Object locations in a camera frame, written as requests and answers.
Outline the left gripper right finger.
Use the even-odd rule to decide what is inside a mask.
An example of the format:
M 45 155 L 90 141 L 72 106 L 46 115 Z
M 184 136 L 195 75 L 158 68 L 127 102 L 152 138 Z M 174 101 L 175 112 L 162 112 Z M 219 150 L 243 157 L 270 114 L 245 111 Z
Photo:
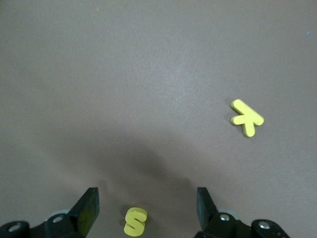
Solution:
M 227 212 L 218 211 L 207 188 L 197 188 L 196 209 L 201 230 L 196 238 L 288 238 L 277 223 L 257 219 L 250 226 Z

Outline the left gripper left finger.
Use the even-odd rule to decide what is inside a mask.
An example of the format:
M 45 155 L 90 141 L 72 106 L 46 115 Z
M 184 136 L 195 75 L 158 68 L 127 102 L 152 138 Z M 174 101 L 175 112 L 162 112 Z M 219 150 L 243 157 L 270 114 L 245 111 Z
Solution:
M 100 212 L 99 190 L 90 187 L 68 211 L 57 213 L 31 227 L 26 221 L 13 221 L 0 227 L 2 238 L 85 238 Z

